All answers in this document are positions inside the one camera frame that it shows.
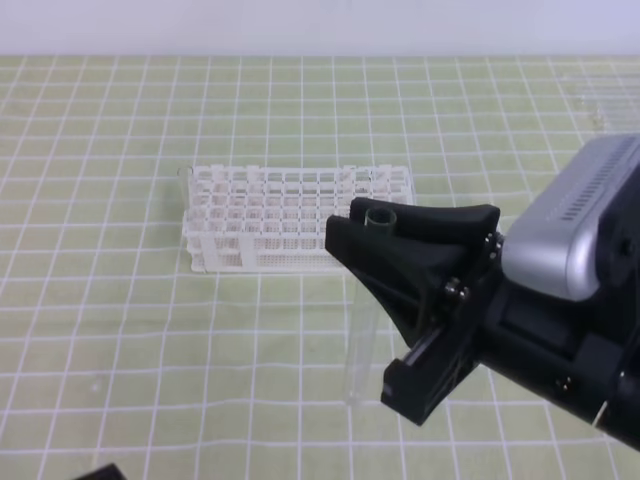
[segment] test tube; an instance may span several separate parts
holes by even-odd
[[[182,196],[182,205],[185,210],[189,209],[189,184],[193,176],[193,168],[191,166],[180,167],[178,169],[178,182],[180,183],[180,195]]]
[[[366,211],[364,225],[373,235],[393,235],[396,221],[393,210],[375,207]],[[362,282],[356,280],[345,365],[345,402],[349,406],[359,405],[366,395],[376,332],[380,317],[384,314],[378,300]]]

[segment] ventilation slot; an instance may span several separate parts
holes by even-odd
[[[609,179],[611,173],[613,173],[620,163],[622,156],[629,150],[634,141],[634,138],[627,138],[614,150],[609,157],[609,160],[607,160],[605,164],[598,169],[591,181],[580,192],[580,195],[571,202],[569,207],[560,216],[560,220],[564,222],[572,222],[580,215],[584,207],[593,199],[593,196]]]

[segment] green grid mat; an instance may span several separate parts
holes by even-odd
[[[634,58],[0,58],[0,471],[64,480],[631,480],[640,457],[495,373],[423,428],[342,403],[353,283],[192,274],[178,167],[406,165],[513,219],[592,135],[566,75]]]

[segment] table surface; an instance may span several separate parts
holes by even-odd
[[[342,403],[353,282],[199,275],[178,167],[406,165],[501,227],[593,134],[575,75],[634,58],[0,57],[0,471],[64,480],[631,480],[640,458],[480,368],[423,428]]]

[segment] robotic arm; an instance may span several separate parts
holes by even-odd
[[[393,211],[393,236],[364,227]],[[640,450],[640,135],[587,143],[513,224],[357,198],[326,249],[410,347],[382,402],[422,425],[480,363]]]

